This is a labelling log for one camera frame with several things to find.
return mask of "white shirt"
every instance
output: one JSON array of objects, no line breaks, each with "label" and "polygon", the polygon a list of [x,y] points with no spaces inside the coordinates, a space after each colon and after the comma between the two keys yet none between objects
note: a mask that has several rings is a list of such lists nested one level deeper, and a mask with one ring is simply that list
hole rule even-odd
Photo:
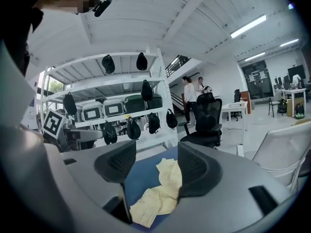
[{"label": "white shirt", "polygon": [[[202,84],[199,84],[198,83],[198,90],[199,89],[203,89],[204,88],[204,86],[202,86]],[[200,96],[200,95],[202,95],[203,94],[203,91],[197,91],[196,92],[196,98],[198,98],[198,96]]]},{"label": "white shirt", "polygon": [[298,84],[299,80],[301,80],[301,78],[298,74],[293,75],[293,83]]},{"label": "white shirt", "polygon": [[185,102],[196,102],[196,94],[193,84],[189,83],[184,88]]}]

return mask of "black armrest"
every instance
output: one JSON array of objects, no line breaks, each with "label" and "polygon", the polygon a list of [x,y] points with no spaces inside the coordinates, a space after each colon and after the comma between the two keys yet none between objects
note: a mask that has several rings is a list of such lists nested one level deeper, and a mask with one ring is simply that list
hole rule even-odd
[{"label": "black armrest", "polygon": [[211,128],[209,131],[210,132],[217,132],[222,128],[222,124],[216,124],[213,128]]},{"label": "black armrest", "polygon": [[188,122],[182,122],[178,126],[184,126],[187,135],[190,135],[187,124],[188,124]]},{"label": "black armrest", "polygon": [[186,125],[188,122],[181,122],[178,126],[184,126]]}]

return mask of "ceiling light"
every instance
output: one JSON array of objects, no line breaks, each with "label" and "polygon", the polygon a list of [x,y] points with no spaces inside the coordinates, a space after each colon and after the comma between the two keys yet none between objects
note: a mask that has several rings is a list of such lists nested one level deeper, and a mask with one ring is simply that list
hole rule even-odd
[{"label": "ceiling light", "polygon": [[263,15],[261,17],[259,17],[258,19],[250,22],[249,24],[245,25],[244,27],[241,27],[240,29],[236,30],[235,32],[231,33],[231,37],[232,38],[235,38],[237,37],[238,35],[244,33],[245,31],[255,27],[256,25],[264,22],[265,20],[267,19],[267,16],[266,15]]},{"label": "ceiling light", "polygon": [[250,58],[246,59],[245,61],[249,61],[249,60],[255,59],[255,58],[257,58],[257,57],[259,57],[259,56],[262,56],[262,55],[264,55],[264,54],[265,54],[265,52],[262,52],[262,53],[260,53],[260,54],[257,54],[257,55],[255,55],[255,56],[253,56],[253,57],[250,57]]},{"label": "ceiling light", "polygon": [[294,42],[297,42],[297,41],[299,41],[299,39],[296,39],[296,40],[292,40],[292,41],[283,43],[280,47],[286,46],[286,45],[288,45],[288,44],[291,44],[291,43],[294,43]]},{"label": "ceiling light", "polygon": [[178,58],[174,59],[173,62],[171,63],[171,65],[173,65],[177,60],[178,60]]}]

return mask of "woman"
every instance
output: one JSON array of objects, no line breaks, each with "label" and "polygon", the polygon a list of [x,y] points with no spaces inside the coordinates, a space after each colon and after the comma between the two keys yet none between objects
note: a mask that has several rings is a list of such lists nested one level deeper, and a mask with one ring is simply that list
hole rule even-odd
[{"label": "woman", "polygon": [[197,93],[196,93],[196,96],[200,96],[201,94],[203,94],[203,89],[204,89],[204,85],[203,85],[203,78],[202,77],[199,77],[198,79],[198,87],[197,87]]},{"label": "woman", "polygon": [[182,83],[184,84],[184,99],[186,102],[185,117],[188,123],[190,123],[190,109],[192,109],[196,120],[196,94],[193,84],[191,84],[191,78],[182,77]]}]

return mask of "glass door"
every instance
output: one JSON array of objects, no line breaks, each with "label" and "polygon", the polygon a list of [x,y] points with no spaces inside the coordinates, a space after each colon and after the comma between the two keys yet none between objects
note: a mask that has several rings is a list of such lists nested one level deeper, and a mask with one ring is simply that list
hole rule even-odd
[{"label": "glass door", "polygon": [[269,71],[265,61],[242,67],[251,99],[273,97]]}]

